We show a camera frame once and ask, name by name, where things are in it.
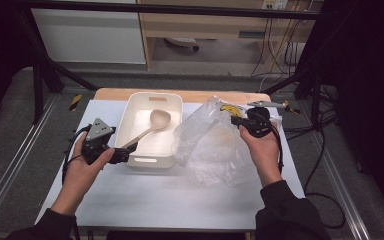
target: clear plastic wrap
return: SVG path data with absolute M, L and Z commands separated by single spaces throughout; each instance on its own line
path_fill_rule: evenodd
M 236 186 L 258 179 L 248 147 L 230 123 L 232 112 L 246 117 L 245 109 L 221 111 L 226 104 L 217 97 L 210 98 L 173 133 L 175 159 L 192 168 L 203 185 L 221 182 Z

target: white plastic basket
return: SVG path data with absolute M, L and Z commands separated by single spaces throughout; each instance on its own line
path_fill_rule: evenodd
M 139 142 L 126 163 L 130 167 L 170 168 L 173 157 L 173 131 L 182 122 L 183 101 L 176 94 L 139 92 L 130 96 L 118 127 L 115 147 L 120 148 L 150 127 L 152 110 L 160 109 L 171 115 L 170 124 L 148 133 Z

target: wooden ladle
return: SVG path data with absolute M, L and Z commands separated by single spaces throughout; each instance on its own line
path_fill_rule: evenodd
M 160 109 L 155 109 L 152 110 L 151 115 L 149 116 L 151 120 L 151 127 L 145 130 L 143 133 L 139 134 L 139 136 L 133 138 L 130 140 L 128 143 L 124 144 L 122 148 L 127 148 L 128 146 L 139 142 L 143 137 L 145 137 L 146 134 L 158 130 L 158 129 L 163 129 L 168 126 L 168 124 L 171 121 L 171 115 L 170 113 L 160 110 Z

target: white table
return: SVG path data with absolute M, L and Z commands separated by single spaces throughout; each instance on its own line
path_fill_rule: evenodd
M 79 129 L 100 117 L 110 126 L 118 126 L 125 101 L 91 100 Z M 200 103 L 184 103 L 185 120 Z M 269 108 L 271 115 L 278 115 Z M 304 197 L 283 130 L 282 176 L 292 192 Z M 114 146 L 115 135 L 109 146 Z M 37 220 L 56 199 L 61 188 L 61 171 L 44 201 Z M 125 164 L 105 166 L 77 210 L 77 223 L 88 228 L 164 231 L 252 231 L 255 214 L 264 207 L 259 181 L 236 187 L 224 184 L 202 186 L 194 173 L 183 166 L 171 169 L 139 171 Z

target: black sleeve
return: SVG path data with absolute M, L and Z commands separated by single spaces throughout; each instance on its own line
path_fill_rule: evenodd
M 330 239 L 316 207 L 295 197 L 286 181 L 272 183 L 260 194 L 266 207 L 255 216 L 257 240 Z
M 76 221 L 74 216 L 66 216 L 46 209 L 45 214 L 32 228 L 12 232 L 6 240 L 67 240 Z

